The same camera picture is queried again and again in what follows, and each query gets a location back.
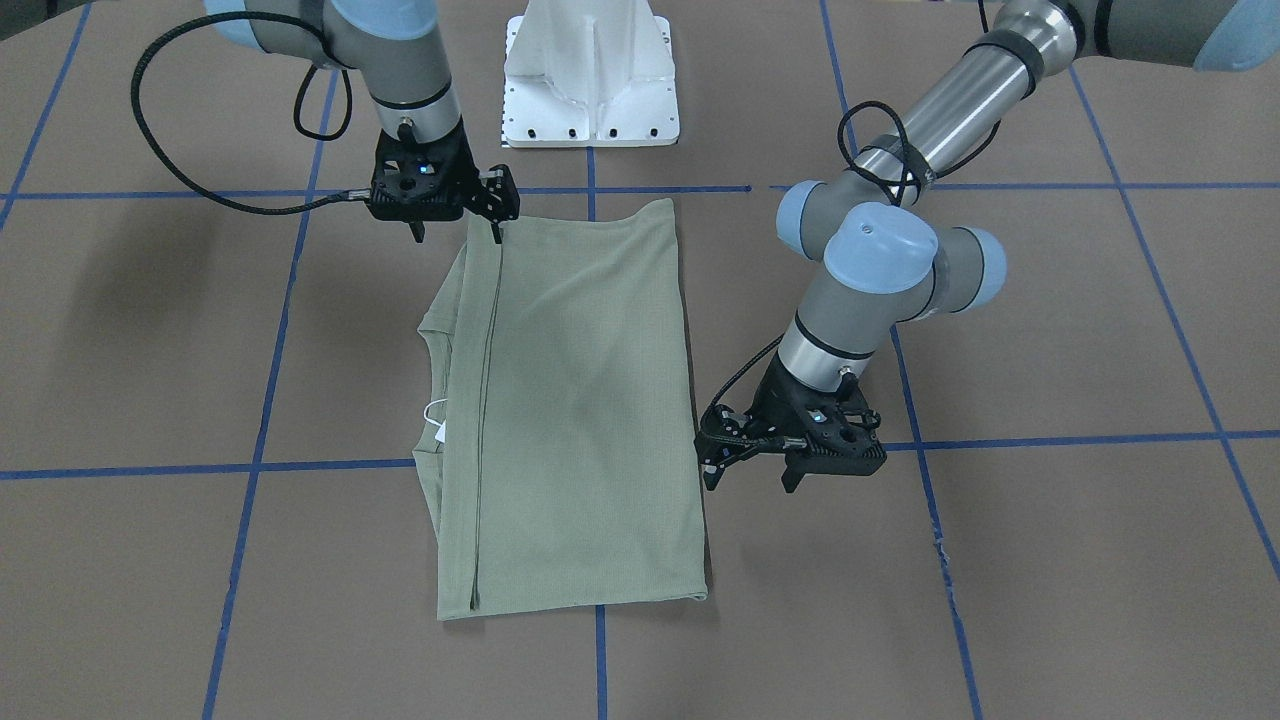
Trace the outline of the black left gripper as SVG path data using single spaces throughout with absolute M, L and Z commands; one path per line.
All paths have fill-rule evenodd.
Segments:
M 813 389 L 771 359 L 751 406 L 736 413 L 722 404 L 726 392 L 762 357 L 749 360 L 719 388 L 703 413 L 695 437 L 704 488 L 716 489 L 727 468 L 762 454 L 783 456 L 781 484 L 794 493 L 805 475 L 869 477 L 887 452 L 870 409 L 851 372 L 837 373 L 837 389 Z

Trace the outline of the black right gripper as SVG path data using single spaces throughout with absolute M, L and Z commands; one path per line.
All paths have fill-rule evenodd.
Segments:
M 456 222 L 470 211 L 492 222 L 494 242 L 502 246 L 503 222 L 520 217 L 509 168 L 499 164 L 481 173 L 463 126 L 426 143 L 380 132 L 366 204 L 379 220 L 408 223 L 415 243 L 425 241 L 425 222 Z

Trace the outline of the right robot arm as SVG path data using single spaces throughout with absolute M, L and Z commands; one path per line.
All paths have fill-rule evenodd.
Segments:
M 500 223 L 518 217 L 507 165 L 480 172 L 471 154 L 434 1 L 206 1 L 221 33 L 246 47 L 357 70 L 381 132 L 369 190 L 351 192 L 372 217 L 410 225 L 466 211 Z

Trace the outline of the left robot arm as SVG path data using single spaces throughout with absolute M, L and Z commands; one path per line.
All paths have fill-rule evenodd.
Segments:
M 908 111 L 865 101 L 892 128 L 852 145 L 837 126 L 842 174 L 790 187 L 776 233 L 815 275 L 742 413 L 716 396 L 695 448 L 707 489 L 758 455 L 780 455 L 781 484 L 868 477 L 886 460 L 881 415 L 860 380 L 891 329 L 970 311 L 1004 287 L 1004 246 L 980 228 L 938 227 L 914 205 L 984 150 L 1004 117 L 1085 56 L 1243 72 L 1277 53 L 1275 1 L 1006 1 L 983 35 Z

